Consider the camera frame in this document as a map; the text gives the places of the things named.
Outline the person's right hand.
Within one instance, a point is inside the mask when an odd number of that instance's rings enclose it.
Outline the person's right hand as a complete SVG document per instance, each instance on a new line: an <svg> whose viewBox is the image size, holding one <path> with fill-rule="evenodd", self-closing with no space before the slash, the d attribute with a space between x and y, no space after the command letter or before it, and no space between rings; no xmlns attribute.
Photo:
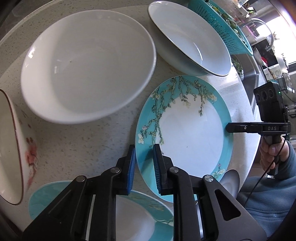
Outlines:
<svg viewBox="0 0 296 241"><path fill-rule="evenodd" d="M260 164L264 171L269 171L275 168L274 158L279 154L280 160L285 162L290 154L288 143L285 142L284 137L281 137L281 142L273 145L268 145L265 138L262 137L259 145L261 154Z"/></svg>

